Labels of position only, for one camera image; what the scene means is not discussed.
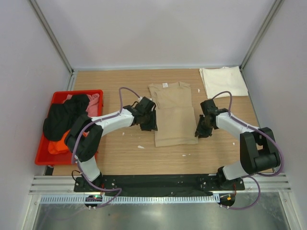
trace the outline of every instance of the cable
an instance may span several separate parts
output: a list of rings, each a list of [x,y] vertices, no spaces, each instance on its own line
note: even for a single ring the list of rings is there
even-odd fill
[[[75,154],[76,154],[76,150],[77,150],[77,147],[78,147],[78,145],[79,145],[79,141],[80,141],[80,138],[81,138],[83,132],[84,132],[89,126],[93,125],[93,124],[96,123],[96,122],[100,122],[100,121],[103,121],[103,120],[106,120],[106,119],[114,118],[114,117],[117,117],[118,115],[121,114],[122,109],[123,109],[123,100],[122,100],[122,95],[121,95],[121,90],[122,90],[122,89],[129,90],[129,91],[131,91],[132,93],[134,93],[138,98],[140,98],[140,96],[139,96],[135,91],[133,91],[132,89],[129,89],[129,88],[127,88],[127,87],[120,87],[119,90],[118,90],[118,93],[119,93],[119,100],[120,100],[120,109],[119,109],[119,112],[118,112],[117,114],[115,114],[115,115],[107,116],[107,117],[100,118],[100,119],[97,119],[97,120],[95,120],[95,121],[92,121],[92,122],[90,122],[89,124],[87,124],[87,125],[81,130],[81,132],[79,133],[79,135],[78,135],[78,137],[77,137],[75,146],[74,146],[74,148],[73,148],[73,152],[72,152],[72,156],[71,156],[71,163],[72,163],[72,164],[74,163],[74,157],[75,157]],[[103,192],[116,192],[116,191],[118,191],[118,193],[117,193],[114,197],[112,197],[109,201],[105,202],[104,204],[98,205],[97,208],[99,208],[99,207],[104,207],[104,206],[108,205],[108,204],[109,204],[110,202],[112,202],[116,197],[119,196],[119,194],[120,194],[121,191],[122,191],[121,188],[104,189],[104,188],[99,188],[99,187],[97,187],[97,186],[94,185],[94,184],[87,178],[87,176],[83,173],[83,171],[82,171],[82,169],[81,169],[81,167],[80,167],[79,162],[77,162],[77,164],[78,164],[78,168],[79,168],[81,174],[82,174],[83,177],[86,179],[86,181],[88,182],[88,184],[89,184],[90,186],[92,186],[93,188],[95,188],[95,189],[97,189],[97,190],[99,190],[99,191],[103,191]]]
[[[219,96],[219,95],[221,95],[221,94],[223,94],[223,93],[228,93],[229,96],[230,96],[229,107],[228,107],[228,115],[229,115],[229,117],[230,117],[232,120],[234,120],[235,122],[237,122],[237,123],[239,123],[239,124],[245,126],[246,128],[249,128],[249,129],[251,129],[251,130],[253,130],[253,131],[255,131],[255,132],[261,134],[262,136],[264,136],[266,139],[268,139],[268,140],[277,148],[277,150],[278,150],[278,152],[279,152],[279,156],[280,156],[280,161],[281,161],[281,163],[280,163],[280,167],[279,167],[278,171],[275,172],[275,173],[273,173],[273,174],[263,174],[263,173],[260,173],[260,172],[257,173],[257,174],[258,174],[258,175],[261,175],[261,176],[266,176],[266,177],[273,177],[273,176],[279,175],[279,174],[283,171],[283,166],[284,166],[284,157],[283,157],[283,152],[282,152],[281,148],[280,148],[280,147],[277,145],[277,143],[276,143],[271,137],[269,137],[267,134],[263,133],[262,131],[260,131],[260,130],[258,130],[258,129],[256,129],[256,128],[252,127],[252,126],[250,126],[249,124],[247,124],[247,123],[245,123],[245,122],[243,122],[243,121],[240,121],[240,120],[236,119],[235,117],[232,117],[232,115],[231,115],[231,106],[232,106],[232,99],[233,99],[233,97],[232,97],[232,94],[231,94],[230,91],[223,91],[223,92],[220,92],[220,93],[218,93],[217,95],[215,95],[212,99],[216,98],[217,96]],[[225,207],[225,208],[231,209],[231,210],[245,210],[245,209],[248,209],[248,208],[250,208],[250,207],[253,207],[253,206],[258,202],[258,200],[259,200],[259,198],[260,198],[260,195],[261,195],[260,185],[259,185],[258,181],[257,181],[254,177],[251,177],[251,176],[249,176],[249,175],[244,176],[244,177],[242,177],[242,178],[246,178],[246,177],[248,177],[248,178],[252,179],[253,181],[255,181],[255,183],[256,183],[256,185],[257,185],[257,187],[258,187],[258,196],[257,196],[257,199],[254,201],[254,203],[252,203],[251,205],[246,206],[246,207],[227,207],[227,206],[225,206],[225,205],[221,205],[221,207]]]
[[[82,136],[82,133],[91,125],[97,123],[97,122],[100,122],[100,121],[103,121],[103,120],[106,120],[106,119],[110,119],[110,118],[114,118],[114,117],[117,117],[118,115],[120,115],[121,111],[123,110],[123,99],[122,99],[122,96],[121,96],[121,90],[122,89],[125,89],[125,90],[129,90],[131,91],[132,93],[134,93],[138,98],[140,98],[140,96],[132,89],[129,89],[127,87],[120,87],[119,90],[118,90],[118,93],[119,93],[119,100],[120,100],[120,109],[119,109],[119,112],[115,115],[111,115],[111,116],[107,116],[107,117],[104,117],[104,118],[100,118],[100,119],[97,119],[95,121],[92,121],[90,122],[89,124],[87,124],[82,130],[81,132],[79,133],[78,137],[77,137],[77,140],[76,140],[76,143],[75,143],[75,146],[73,148],[73,151],[72,151],[72,156],[71,156],[71,164],[74,164],[75,163],[75,155],[76,155],[76,151],[77,151],[77,147],[79,145],[79,142],[80,142],[80,139],[81,139],[81,136]]]
[[[92,121],[92,122],[90,122],[89,124],[87,124],[87,125],[81,130],[81,132],[79,133],[79,135],[78,135],[78,137],[77,137],[75,146],[74,146],[74,148],[73,148],[73,152],[72,152],[72,156],[71,156],[71,164],[74,164],[74,162],[75,162],[75,161],[74,161],[74,160],[75,160],[74,157],[75,157],[76,150],[77,150],[77,147],[78,147],[78,144],[79,144],[79,142],[80,142],[80,138],[81,138],[83,132],[84,132],[89,126],[91,126],[91,125],[93,125],[93,124],[95,124],[95,123],[97,123],[97,122],[100,122],[100,121],[103,121],[103,120],[106,120],[106,119],[110,119],[110,118],[114,118],[114,117],[117,117],[118,115],[120,115],[120,113],[121,113],[121,111],[122,111],[122,109],[123,109],[123,100],[122,100],[122,95],[121,95],[121,90],[122,90],[122,89],[129,90],[129,91],[131,91],[132,93],[134,93],[138,98],[140,98],[140,96],[139,96],[134,90],[129,89],[129,88],[127,88],[127,87],[120,87],[119,90],[118,90],[118,92],[119,92],[119,100],[120,100],[120,109],[119,109],[119,112],[118,112],[117,114],[115,114],[115,115],[111,115],[111,116],[108,116],[108,117],[104,117],[104,118],[100,118],[100,119],[97,119],[97,120],[95,120],[95,121]],[[83,177],[86,179],[86,181],[87,181],[93,188],[95,188],[95,189],[98,189],[98,190],[100,190],[100,191],[102,191],[102,192],[116,192],[116,191],[118,191],[118,193],[117,193],[114,197],[112,197],[110,200],[108,200],[108,201],[105,202],[104,204],[97,205],[96,208],[100,208],[100,207],[105,207],[105,206],[107,206],[107,205],[108,205],[109,203],[111,203],[116,197],[118,197],[119,194],[121,193],[121,191],[122,191],[121,188],[104,189],[104,188],[99,188],[99,187],[97,187],[97,186],[94,185],[94,184],[87,178],[87,176],[83,173],[83,171],[82,171],[82,169],[81,169],[79,163],[78,163],[78,168],[79,168],[80,171],[78,171],[78,170],[73,170],[73,171],[71,172],[71,176],[72,176],[72,178],[73,178],[74,181],[76,181],[76,180],[75,180],[75,178],[73,177],[73,172],[76,171],[76,172],[81,173],[81,174],[83,175]],[[64,220],[71,219],[72,217],[74,217],[75,215],[79,214],[80,212],[82,212],[82,211],[84,211],[84,210],[87,210],[87,209],[86,209],[86,208],[80,209],[79,211],[75,212],[74,214],[72,214],[70,217],[67,217],[67,218],[54,218],[54,217],[51,217],[51,216],[49,216],[49,212],[50,212],[50,210],[49,210],[49,211],[45,214],[45,216],[44,216],[44,218],[43,218],[41,224],[39,225],[39,228],[38,228],[38,229],[40,230],[40,229],[42,228],[42,226],[43,226],[43,224],[44,224],[44,222],[45,222],[45,220],[46,220],[47,217],[50,217],[50,218],[52,218],[53,220],[64,221]]]
[[[246,176],[246,177],[252,179],[256,183],[256,185],[258,187],[257,199],[252,204],[250,204],[250,205],[248,205],[246,207],[229,207],[229,206],[225,206],[225,205],[220,205],[220,207],[224,207],[224,208],[231,209],[231,210],[245,210],[245,209],[248,209],[250,207],[253,207],[259,201],[260,196],[261,196],[261,191],[260,191],[260,185],[259,185],[258,181],[254,177],[252,177],[252,176]]]
[[[220,92],[220,93],[218,93],[217,95],[215,95],[212,99],[216,98],[218,95],[223,94],[223,93],[228,93],[229,96],[230,96],[230,102],[229,102],[229,108],[228,108],[229,117],[230,117],[232,120],[236,121],[237,123],[239,123],[239,124],[245,126],[246,128],[249,128],[249,129],[251,129],[251,130],[253,130],[253,131],[255,131],[255,132],[261,134],[262,136],[264,136],[266,139],[268,139],[268,140],[277,148],[277,150],[278,150],[278,152],[279,152],[279,156],[280,156],[280,167],[279,167],[278,171],[276,171],[276,172],[273,173],[273,174],[263,174],[263,173],[260,173],[260,172],[257,173],[257,174],[258,174],[258,175],[261,175],[261,176],[266,176],[266,177],[273,177],[273,176],[279,175],[279,174],[283,171],[283,167],[284,167],[284,157],[283,157],[283,151],[281,150],[281,148],[280,148],[280,147],[277,145],[277,143],[276,143],[271,137],[269,137],[267,134],[265,134],[265,133],[263,133],[262,131],[260,131],[260,130],[258,130],[258,129],[256,129],[256,128],[254,128],[253,126],[250,126],[249,124],[247,124],[247,123],[245,123],[245,122],[242,122],[242,121],[236,119],[235,117],[232,117],[232,115],[231,115],[231,105],[232,105],[232,98],[233,98],[233,97],[232,97],[232,94],[231,94],[230,91],[223,91],[223,92]]]
[[[236,183],[234,183],[234,190],[235,190],[234,196],[236,196]]]
[[[72,177],[73,180],[76,182],[76,179],[73,177],[73,172],[78,172],[78,173],[80,173],[80,171],[78,171],[78,170],[72,170],[72,172],[71,172],[71,177]]]

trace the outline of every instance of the metal frame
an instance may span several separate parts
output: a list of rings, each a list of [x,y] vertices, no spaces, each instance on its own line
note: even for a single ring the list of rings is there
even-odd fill
[[[263,177],[259,175],[254,175],[254,178],[258,181],[262,193],[267,192],[279,192],[281,200],[283,201],[283,207],[287,215],[290,227],[295,230],[303,229],[301,222],[299,221],[299,215],[294,215],[297,213],[296,204],[294,200],[291,187],[284,173],[279,174],[275,177]],[[249,179],[243,179],[246,189],[244,191],[237,191],[238,193],[257,193],[258,188],[256,183]],[[32,182],[32,186],[29,191],[29,196],[31,197],[31,202],[29,205],[28,213],[26,216],[26,221],[24,224],[24,230],[31,229],[35,222],[35,217],[38,210],[38,205],[42,200],[44,203],[59,203],[63,200],[65,203],[71,200],[71,203],[82,203],[83,198],[88,195],[98,195],[99,192],[93,193],[75,193],[73,191],[75,181],[71,176],[35,176]],[[212,191],[216,196],[221,191]],[[232,193],[233,191],[223,191],[223,193]],[[177,197],[172,200],[163,199],[136,199],[128,201],[124,198],[119,199],[116,204],[149,204],[152,202],[156,203],[208,203],[214,202],[214,200],[203,200],[194,199],[192,197],[186,197],[185,199],[180,199]]]
[[[74,71],[71,67],[69,61],[67,60],[64,51],[62,50],[59,42],[57,41],[52,29],[50,28],[46,18],[44,17],[40,7],[38,6],[36,0],[28,0],[30,5],[32,6],[36,16],[41,22],[43,28],[46,31],[51,43],[54,45],[57,53],[59,54],[61,60],[64,65],[68,69],[71,74],[70,79],[67,82],[66,90],[73,90],[77,73],[78,71]],[[278,10],[280,9],[284,0],[275,0],[271,9],[269,10],[266,18],[264,19],[257,35],[255,36],[251,46],[249,47],[245,58],[242,61],[240,66],[242,75],[244,76],[244,68],[247,65],[248,61],[254,54],[257,49],[259,43],[267,32],[269,26],[271,25],[274,17],[276,16]],[[200,68],[199,66],[175,66],[175,67],[126,67],[126,68],[117,68],[117,69],[178,69],[178,68]],[[114,70],[109,68],[101,68],[101,69],[79,69],[79,70]],[[300,219],[304,219],[300,213],[298,212],[298,205],[295,199],[293,192],[291,191],[289,182],[284,173],[281,173],[276,177],[261,177],[258,175],[254,175],[255,179],[259,182],[261,192],[279,192],[280,198],[282,200],[282,204],[290,224],[291,229],[299,230],[305,229],[303,223],[300,222]],[[251,179],[244,178],[244,183],[246,186],[245,191],[238,191],[238,193],[255,193],[258,192],[258,188],[255,182]],[[38,211],[38,206],[42,197],[54,196],[54,195],[63,195],[63,196],[76,196],[76,193],[73,192],[74,188],[74,180],[70,176],[35,176],[32,182],[32,186],[29,191],[29,208],[27,211],[27,215],[24,219],[24,230],[29,230],[33,228],[36,214]],[[219,194],[220,191],[213,191],[214,194]],[[84,193],[83,195],[92,195],[99,193]]]
[[[278,10],[282,6],[284,0],[275,0],[273,3],[269,13],[267,14],[266,18],[264,19],[256,37],[254,38],[253,42],[251,43],[248,52],[246,53],[242,64],[241,64],[241,69],[244,69],[245,66],[247,65],[249,59],[251,56],[254,54],[256,48],[258,47],[259,43],[261,42],[262,38],[264,37],[265,33],[267,32],[268,28],[270,27],[274,17],[276,16]]]
[[[57,51],[57,53],[59,54],[60,58],[62,59],[64,65],[66,66],[66,68],[68,69],[69,73],[72,74],[73,69],[69,63],[69,61],[67,60],[64,51],[62,50],[61,46],[59,45],[59,42],[57,40],[57,38],[55,37],[54,33],[52,32],[51,27],[49,26],[43,12],[41,11],[41,9],[39,8],[36,0],[28,0],[30,5],[32,6],[38,20],[41,22],[42,27],[44,28],[44,30],[46,31],[46,34],[48,35],[51,43],[53,44],[55,50]]]

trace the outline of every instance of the pink cloth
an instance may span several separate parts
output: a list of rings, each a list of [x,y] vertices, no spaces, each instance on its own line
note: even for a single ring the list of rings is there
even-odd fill
[[[87,106],[87,115],[88,116],[98,116],[98,107],[99,107],[99,94],[98,93],[95,93],[93,95],[88,95],[88,98],[90,99],[90,102]],[[71,99],[72,95],[71,94],[68,94],[67,95],[67,98],[63,101],[65,102],[66,100],[69,100]]]

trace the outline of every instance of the black garment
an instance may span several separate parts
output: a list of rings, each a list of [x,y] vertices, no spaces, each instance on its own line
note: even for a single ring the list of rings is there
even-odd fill
[[[80,115],[87,115],[86,109],[89,102],[90,99],[86,94],[78,94],[73,95],[63,104],[53,103],[43,125],[45,137],[51,141],[61,140]]]

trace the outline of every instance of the metal floor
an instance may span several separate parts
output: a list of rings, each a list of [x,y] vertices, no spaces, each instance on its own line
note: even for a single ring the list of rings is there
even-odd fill
[[[256,193],[236,195],[234,207],[244,207]],[[244,211],[226,210],[218,204],[110,205],[84,210],[84,205],[40,205],[35,230],[289,230],[278,193],[263,193]]]

